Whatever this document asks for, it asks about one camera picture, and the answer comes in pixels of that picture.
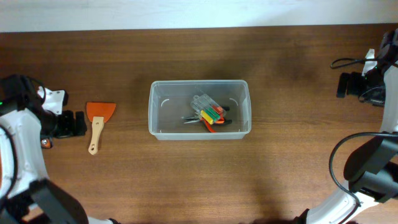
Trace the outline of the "orange-black long nose pliers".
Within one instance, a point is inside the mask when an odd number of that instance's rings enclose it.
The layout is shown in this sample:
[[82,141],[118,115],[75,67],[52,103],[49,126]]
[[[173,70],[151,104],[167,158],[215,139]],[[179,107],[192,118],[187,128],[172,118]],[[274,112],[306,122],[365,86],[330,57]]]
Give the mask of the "orange-black long nose pliers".
[[185,117],[185,118],[182,118],[182,119],[184,120],[185,124],[200,122],[201,118],[204,118],[210,124],[213,124],[213,123],[215,123],[218,120],[225,119],[226,123],[222,124],[222,125],[228,125],[228,124],[231,124],[233,122],[231,119],[226,119],[225,118],[225,114],[229,110],[230,110],[229,106],[212,105],[209,108],[204,109],[203,113],[201,113],[201,111],[200,111],[199,113],[197,113],[194,116]]

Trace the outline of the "clear screwdriver set case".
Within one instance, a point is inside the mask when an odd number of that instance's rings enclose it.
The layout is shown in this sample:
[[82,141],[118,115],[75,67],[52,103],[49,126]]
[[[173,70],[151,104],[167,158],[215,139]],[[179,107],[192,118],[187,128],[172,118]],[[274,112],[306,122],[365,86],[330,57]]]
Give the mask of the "clear screwdriver set case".
[[210,125],[221,123],[226,114],[226,110],[207,94],[195,95],[190,106]]

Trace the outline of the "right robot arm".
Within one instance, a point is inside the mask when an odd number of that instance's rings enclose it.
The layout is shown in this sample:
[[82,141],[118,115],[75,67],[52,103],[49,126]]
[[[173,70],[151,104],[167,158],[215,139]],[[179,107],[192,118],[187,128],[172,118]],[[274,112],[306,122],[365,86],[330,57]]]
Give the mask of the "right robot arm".
[[[332,69],[363,64],[362,72],[342,73],[336,95],[344,98],[353,95],[362,103],[384,109],[381,129],[343,138],[333,148],[328,169],[337,186],[325,201],[306,209],[294,218],[294,223],[349,223],[362,211],[397,199],[397,31],[386,32],[379,51],[369,49],[365,58],[339,58],[330,65]],[[343,171],[344,182],[339,182],[333,171],[337,150],[347,141],[370,137],[370,140],[353,151]]]

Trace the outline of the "orange socket bit holder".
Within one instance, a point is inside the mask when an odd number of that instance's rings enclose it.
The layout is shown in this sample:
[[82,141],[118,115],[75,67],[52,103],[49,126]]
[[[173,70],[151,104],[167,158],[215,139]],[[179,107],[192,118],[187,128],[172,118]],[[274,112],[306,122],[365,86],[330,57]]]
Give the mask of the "orange socket bit holder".
[[53,147],[52,138],[42,139],[40,143],[42,149],[51,149]]

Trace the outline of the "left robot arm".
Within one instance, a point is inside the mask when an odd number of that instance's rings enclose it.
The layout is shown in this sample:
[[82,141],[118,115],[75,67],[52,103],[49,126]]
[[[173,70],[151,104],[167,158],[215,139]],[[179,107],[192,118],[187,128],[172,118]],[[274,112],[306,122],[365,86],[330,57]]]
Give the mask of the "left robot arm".
[[25,75],[1,79],[1,223],[101,223],[81,203],[55,185],[46,170],[43,149],[53,139],[84,136],[82,111],[63,110],[65,90],[49,90]]

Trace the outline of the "small red-handled pliers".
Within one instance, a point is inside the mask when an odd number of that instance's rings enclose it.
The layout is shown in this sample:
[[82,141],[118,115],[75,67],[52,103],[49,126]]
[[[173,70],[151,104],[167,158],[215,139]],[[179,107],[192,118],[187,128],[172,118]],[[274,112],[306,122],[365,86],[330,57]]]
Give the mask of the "small red-handled pliers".
[[225,119],[221,119],[221,120],[218,120],[218,121],[216,121],[215,123],[213,123],[213,124],[210,124],[207,120],[205,120],[204,118],[201,118],[200,119],[200,121],[202,121],[204,124],[205,124],[205,127],[207,128],[207,130],[209,131],[209,132],[211,132],[211,133],[215,133],[215,130],[212,128],[212,126],[214,126],[214,125],[218,125],[218,126],[221,126],[222,124],[225,124],[226,123],[226,120]]

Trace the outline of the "orange scraper wooden handle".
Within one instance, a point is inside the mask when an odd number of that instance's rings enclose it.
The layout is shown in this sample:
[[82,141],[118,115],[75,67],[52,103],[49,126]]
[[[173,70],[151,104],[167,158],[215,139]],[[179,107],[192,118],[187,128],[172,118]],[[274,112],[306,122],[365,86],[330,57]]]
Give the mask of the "orange scraper wooden handle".
[[91,122],[91,141],[88,152],[95,155],[98,152],[101,132],[104,124],[112,117],[116,103],[87,102],[86,114]]

